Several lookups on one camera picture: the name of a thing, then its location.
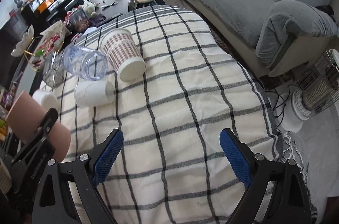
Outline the pink cup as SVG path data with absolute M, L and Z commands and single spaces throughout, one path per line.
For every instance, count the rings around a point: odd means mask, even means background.
M 5 121 L 12 132 L 23 142 L 27 143 L 38 129 L 47 111 L 43 109 L 26 91 L 18 96 L 9 110 Z M 53 158 L 62 162 L 71 144 L 69 130 L 56 121 L 49 132 L 49 140 L 55 147 Z

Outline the large white plastic cup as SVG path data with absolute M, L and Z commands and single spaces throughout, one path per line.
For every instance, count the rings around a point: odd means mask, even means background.
M 57 97 L 48 91 L 45 90 L 36 90 L 32 98 L 44 109 L 49 110 L 51 108 L 56 109 L 59 111 L 59 101 Z

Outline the electric heater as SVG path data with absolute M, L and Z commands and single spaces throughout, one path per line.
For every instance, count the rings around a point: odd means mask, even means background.
M 325 51 L 291 100 L 297 118 L 306 121 L 338 101 L 338 50 Z

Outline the grey sofa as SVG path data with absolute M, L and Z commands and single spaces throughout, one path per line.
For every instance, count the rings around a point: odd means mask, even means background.
M 314 64 L 338 32 L 333 0 L 186 0 L 256 77 Z

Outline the clear faceted glass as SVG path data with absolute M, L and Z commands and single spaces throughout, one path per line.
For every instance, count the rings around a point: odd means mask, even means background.
M 55 89 L 65 80 L 66 71 L 62 64 L 62 58 L 57 52 L 51 52 L 44 61 L 43 81 Z

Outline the dark coffee table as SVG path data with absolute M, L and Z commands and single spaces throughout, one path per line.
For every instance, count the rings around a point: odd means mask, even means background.
M 99 3 L 97 12 L 110 18 L 118 13 L 127 13 L 129 7 L 129 0 L 91 0 L 91 2 Z M 35 72 L 28 63 L 28 60 L 23 57 L 15 72 L 12 82 L 16 83 L 15 98 L 19 96 L 22 91 L 26 91 L 32 95 L 40 88 L 42 82 L 42 75 Z

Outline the small white cup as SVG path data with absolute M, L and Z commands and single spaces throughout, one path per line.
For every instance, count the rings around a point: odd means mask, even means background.
M 107 105 L 113 102 L 114 91 L 110 81 L 78 82 L 74 91 L 75 102 L 80 108 Z

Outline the checked white tablecloth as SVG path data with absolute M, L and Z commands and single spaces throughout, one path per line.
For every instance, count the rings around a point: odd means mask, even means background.
M 132 11 L 75 41 L 98 50 L 110 31 L 128 30 L 146 70 L 123 82 L 110 68 L 113 102 L 80 108 L 79 79 L 68 74 L 53 93 L 60 122 L 70 130 L 66 161 L 119 128 L 124 146 L 98 190 L 118 223 L 225 223 L 240 201 L 240 183 L 219 136 L 230 128 L 254 153 L 294 159 L 308 174 L 300 142 L 281 132 L 253 75 L 224 52 L 196 13 L 156 6 Z

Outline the red checked paper cup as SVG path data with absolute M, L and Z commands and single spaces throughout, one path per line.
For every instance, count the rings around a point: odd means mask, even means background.
M 108 32 L 101 40 L 100 49 L 121 81 L 131 82 L 143 76 L 146 63 L 129 30 Z

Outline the snack jar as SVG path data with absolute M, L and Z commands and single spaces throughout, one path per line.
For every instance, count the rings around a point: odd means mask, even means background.
M 90 21 L 82 8 L 77 8 L 72 11 L 69 16 L 69 22 L 79 33 L 85 32 L 90 24 Z

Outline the tiered shell snack bowl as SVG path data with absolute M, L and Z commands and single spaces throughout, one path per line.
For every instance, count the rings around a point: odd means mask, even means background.
M 12 50 L 11 56 L 15 58 L 23 56 L 31 68 L 39 72 L 44 68 L 44 62 L 49 54 L 61 51 L 69 31 L 62 21 L 57 21 L 36 38 L 33 36 L 34 32 L 31 25 Z

